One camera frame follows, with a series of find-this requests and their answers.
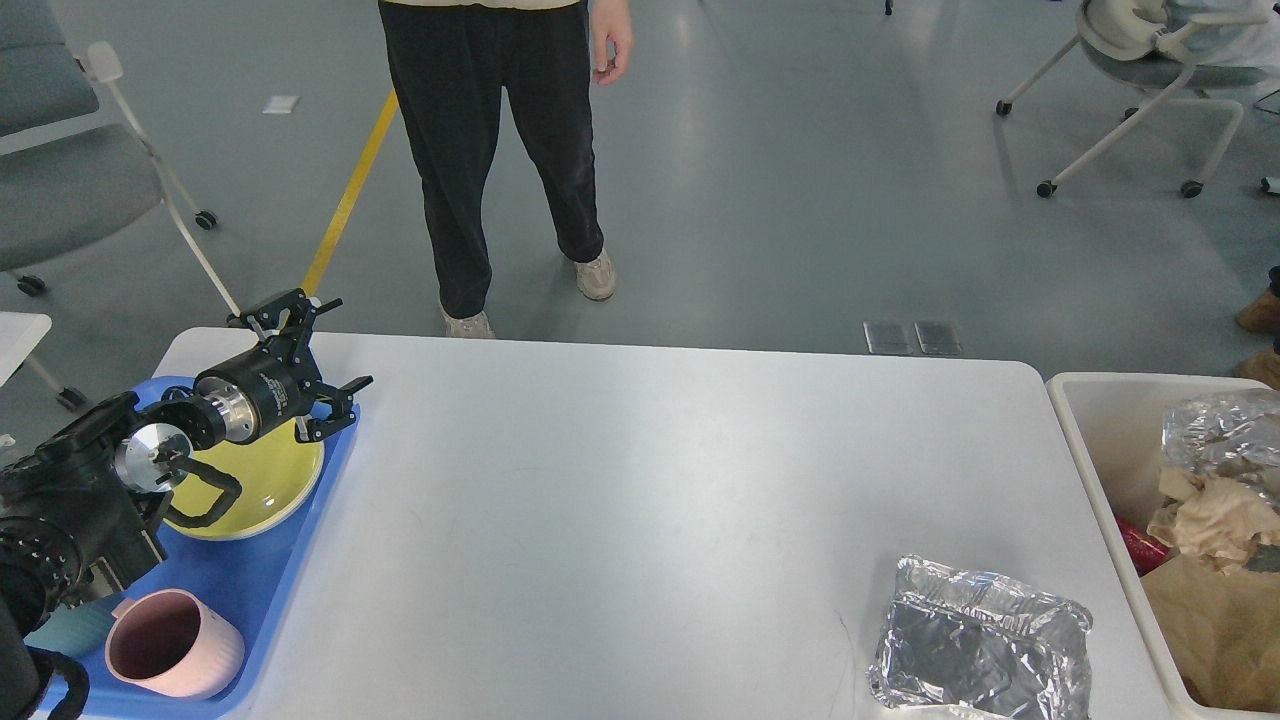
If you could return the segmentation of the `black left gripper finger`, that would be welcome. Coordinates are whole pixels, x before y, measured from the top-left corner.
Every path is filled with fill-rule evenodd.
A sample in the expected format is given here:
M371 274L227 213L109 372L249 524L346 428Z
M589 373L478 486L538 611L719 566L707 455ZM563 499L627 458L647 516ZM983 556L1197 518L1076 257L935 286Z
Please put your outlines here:
M252 331L257 347L270 356L303 356L316 318L340 307L342 299L320 302L303 290L288 290L241 314L227 316L228 328Z
M355 395L374 382L372 375L360 375L342 387L320 380L303 380L302 414L296 418L294 441L300 445L319 443L356 423Z

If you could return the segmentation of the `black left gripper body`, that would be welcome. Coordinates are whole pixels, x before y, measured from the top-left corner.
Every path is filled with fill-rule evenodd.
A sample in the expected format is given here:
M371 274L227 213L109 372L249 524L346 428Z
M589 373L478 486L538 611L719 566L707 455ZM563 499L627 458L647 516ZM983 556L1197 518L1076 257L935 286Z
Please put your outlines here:
M307 415L319 382L310 351L251 348L198 375L195 392L212 405L227 441L256 441Z

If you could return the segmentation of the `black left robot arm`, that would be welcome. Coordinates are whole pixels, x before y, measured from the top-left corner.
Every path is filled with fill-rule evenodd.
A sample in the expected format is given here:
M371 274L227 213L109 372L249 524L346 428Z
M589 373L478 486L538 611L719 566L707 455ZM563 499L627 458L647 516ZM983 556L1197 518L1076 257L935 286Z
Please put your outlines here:
M3 716L31 717L55 676L68 691L55 719L76 719L90 680L76 660L27 644L56 607L128 589L166 559L157 529L207 527L242 496L233 475L196 459L221 443L251 445L297 421L301 443L351 427L370 375L335 387L310 346L319 316L340 306L303 290L279 293L227 323L253 347L141 406L132 391L105 398L31 455L3 469Z

